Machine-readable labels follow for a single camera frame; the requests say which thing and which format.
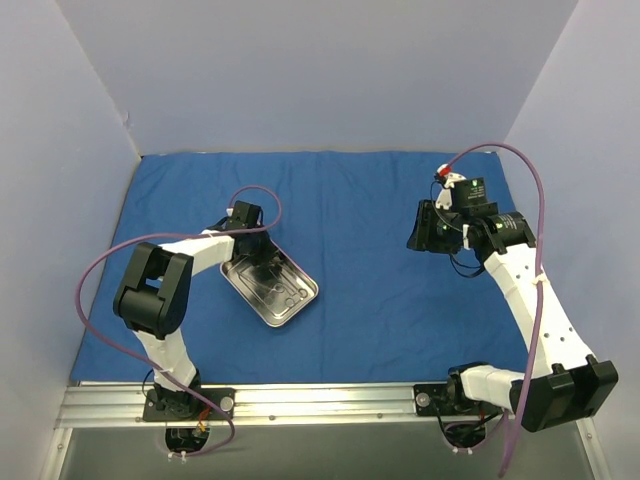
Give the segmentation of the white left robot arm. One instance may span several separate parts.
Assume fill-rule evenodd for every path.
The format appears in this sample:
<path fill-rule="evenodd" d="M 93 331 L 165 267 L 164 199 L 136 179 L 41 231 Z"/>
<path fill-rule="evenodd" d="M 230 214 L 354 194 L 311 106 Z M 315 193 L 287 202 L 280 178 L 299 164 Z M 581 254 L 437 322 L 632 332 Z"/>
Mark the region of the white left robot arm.
<path fill-rule="evenodd" d="M 165 405 L 179 419 L 194 417 L 202 405 L 195 387 L 198 370 L 181 333 L 192 277 L 232 260 L 265 267 L 278 249 L 265 231 L 224 233 L 208 229 L 198 239 L 138 244 L 116 293 L 113 310 L 142 344 L 153 363 L 154 386 L 167 393 Z"/>

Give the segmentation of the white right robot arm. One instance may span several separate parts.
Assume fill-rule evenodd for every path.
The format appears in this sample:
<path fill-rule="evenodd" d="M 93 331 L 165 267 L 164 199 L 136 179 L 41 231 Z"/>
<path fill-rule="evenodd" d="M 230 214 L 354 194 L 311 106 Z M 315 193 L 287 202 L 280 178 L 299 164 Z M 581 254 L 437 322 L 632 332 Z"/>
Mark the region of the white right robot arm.
<path fill-rule="evenodd" d="M 619 381 L 618 371 L 612 362 L 598 360 L 572 325 L 522 214 L 499 213 L 494 203 L 458 213 L 423 200 L 407 246 L 449 256 L 473 251 L 502 292 L 527 346 L 522 373 L 482 362 L 450 368 L 443 390 L 448 408 L 464 413 L 490 404 L 520 416 L 529 432 L 600 410 Z"/>

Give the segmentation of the blue surgical drape cloth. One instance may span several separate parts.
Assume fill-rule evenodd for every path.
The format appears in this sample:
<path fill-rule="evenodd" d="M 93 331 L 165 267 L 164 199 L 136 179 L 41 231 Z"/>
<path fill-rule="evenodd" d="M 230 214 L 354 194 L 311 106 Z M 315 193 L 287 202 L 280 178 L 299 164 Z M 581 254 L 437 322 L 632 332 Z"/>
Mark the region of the blue surgical drape cloth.
<path fill-rule="evenodd" d="M 238 195 L 263 208 L 274 241 L 317 282 L 318 297 L 272 328 L 218 269 L 197 275 L 182 334 L 207 383 L 441 381 L 470 362 L 521 371 L 526 344 L 493 279 L 465 279 L 446 256 L 406 246 L 446 160 L 419 152 L 148 155 L 115 242 L 198 233 Z"/>

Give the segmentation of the stainless steel instrument tray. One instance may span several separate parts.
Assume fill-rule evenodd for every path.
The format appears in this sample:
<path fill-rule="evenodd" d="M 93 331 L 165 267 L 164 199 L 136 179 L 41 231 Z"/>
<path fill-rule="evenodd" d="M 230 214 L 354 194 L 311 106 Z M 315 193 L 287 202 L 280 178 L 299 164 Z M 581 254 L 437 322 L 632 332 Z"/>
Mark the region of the stainless steel instrument tray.
<path fill-rule="evenodd" d="M 280 328 L 319 294 L 319 285 L 277 244 L 261 257 L 238 256 L 220 273 L 271 328 Z"/>

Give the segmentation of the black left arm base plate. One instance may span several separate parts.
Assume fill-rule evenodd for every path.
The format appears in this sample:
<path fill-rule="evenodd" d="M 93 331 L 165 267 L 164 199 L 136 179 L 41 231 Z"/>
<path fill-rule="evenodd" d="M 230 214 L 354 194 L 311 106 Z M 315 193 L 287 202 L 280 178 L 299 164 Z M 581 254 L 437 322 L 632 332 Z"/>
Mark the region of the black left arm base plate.
<path fill-rule="evenodd" d="M 146 392 L 142 414 L 144 422 L 178 422 L 199 419 L 223 420 L 233 417 L 236 390 L 228 387 L 199 387 L 197 391 L 221 412 L 184 391 L 171 391 L 153 386 Z"/>

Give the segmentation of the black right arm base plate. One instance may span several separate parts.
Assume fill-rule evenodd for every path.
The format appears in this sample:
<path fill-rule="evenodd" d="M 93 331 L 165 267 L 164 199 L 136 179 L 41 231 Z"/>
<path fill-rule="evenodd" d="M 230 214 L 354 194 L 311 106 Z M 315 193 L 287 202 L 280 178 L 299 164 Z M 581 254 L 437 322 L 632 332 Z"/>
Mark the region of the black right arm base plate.
<path fill-rule="evenodd" d="M 502 413 L 499 407 L 486 402 L 457 402 L 449 394 L 445 382 L 414 384 L 412 386 L 412 394 L 415 413 L 419 417 L 435 417 L 436 412 L 439 412 L 441 416 L 470 416 L 478 418 Z"/>

